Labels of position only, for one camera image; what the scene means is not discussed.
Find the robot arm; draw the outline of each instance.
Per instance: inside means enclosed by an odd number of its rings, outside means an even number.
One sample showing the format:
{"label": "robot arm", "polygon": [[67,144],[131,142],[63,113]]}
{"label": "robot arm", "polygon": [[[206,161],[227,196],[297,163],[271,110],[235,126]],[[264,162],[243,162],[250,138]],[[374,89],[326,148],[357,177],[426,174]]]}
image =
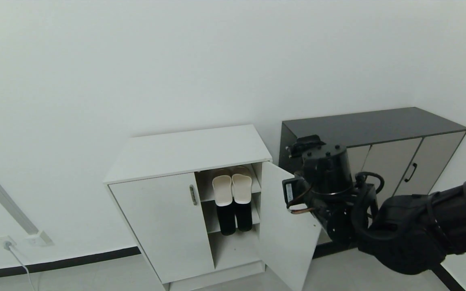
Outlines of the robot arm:
{"label": "robot arm", "polygon": [[[334,242],[355,242],[360,251],[403,274],[421,273],[447,255],[466,252],[466,182],[429,195],[394,196],[379,208],[385,181],[369,172],[357,173],[352,181],[342,145],[309,136],[288,150],[303,159],[303,170],[283,181],[287,208],[293,214],[312,213]],[[368,176],[379,179],[377,188],[366,182]],[[298,204],[306,207],[295,209]]]}

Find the cabinet top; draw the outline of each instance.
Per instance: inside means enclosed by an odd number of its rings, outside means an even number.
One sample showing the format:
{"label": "cabinet top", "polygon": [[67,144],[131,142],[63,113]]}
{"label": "cabinet top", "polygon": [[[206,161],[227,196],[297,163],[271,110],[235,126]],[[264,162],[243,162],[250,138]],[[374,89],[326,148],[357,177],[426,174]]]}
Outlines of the cabinet top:
{"label": "cabinet top", "polygon": [[342,114],[282,122],[297,138],[317,134],[346,147],[431,136],[466,127],[417,107]]}
{"label": "cabinet top", "polygon": [[129,138],[105,184],[272,160],[255,127],[220,127]]}

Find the slipper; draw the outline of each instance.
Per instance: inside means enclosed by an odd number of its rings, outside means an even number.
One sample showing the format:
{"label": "slipper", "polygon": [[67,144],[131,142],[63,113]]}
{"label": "slipper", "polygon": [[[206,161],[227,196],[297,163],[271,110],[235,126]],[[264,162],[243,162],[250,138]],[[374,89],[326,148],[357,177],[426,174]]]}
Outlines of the slipper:
{"label": "slipper", "polygon": [[253,217],[251,214],[251,172],[246,167],[233,168],[233,198],[235,199],[235,215],[237,217],[238,229],[248,232],[253,228]]}
{"label": "slipper", "polygon": [[221,169],[214,173],[211,181],[215,205],[217,207],[218,225],[220,232],[229,236],[235,233],[235,206],[231,194],[231,177],[229,170]]}

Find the floor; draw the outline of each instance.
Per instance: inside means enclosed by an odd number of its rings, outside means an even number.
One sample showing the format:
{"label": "floor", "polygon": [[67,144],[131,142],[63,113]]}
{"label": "floor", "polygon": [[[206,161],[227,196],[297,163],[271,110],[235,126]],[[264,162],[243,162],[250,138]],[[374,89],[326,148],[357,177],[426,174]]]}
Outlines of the floor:
{"label": "floor", "polygon": [[[36,291],[147,291],[144,261],[131,256],[32,274]],[[0,278],[0,291],[30,291],[26,275]],[[269,268],[265,273],[200,291],[290,291]],[[304,291],[448,291],[431,271],[416,276],[395,273],[357,250],[314,259]]]}

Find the white wall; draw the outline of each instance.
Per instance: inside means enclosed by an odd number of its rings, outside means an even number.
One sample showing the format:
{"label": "white wall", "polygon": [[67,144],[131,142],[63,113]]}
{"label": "white wall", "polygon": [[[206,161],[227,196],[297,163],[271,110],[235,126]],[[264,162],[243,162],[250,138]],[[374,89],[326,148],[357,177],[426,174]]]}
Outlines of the white wall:
{"label": "white wall", "polygon": [[281,120],[412,105],[443,7],[0,2],[0,183],[55,246],[1,206],[0,234],[26,263],[132,246],[101,183],[130,136],[254,123],[277,157]]}
{"label": "white wall", "polygon": [[[466,125],[466,5],[444,6],[446,27],[429,59],[426,78],[418,86],[415,105]],[[433,191],[466,181],[466,136]],[[448,256],[444,267],[466,289],[466,254]]]}

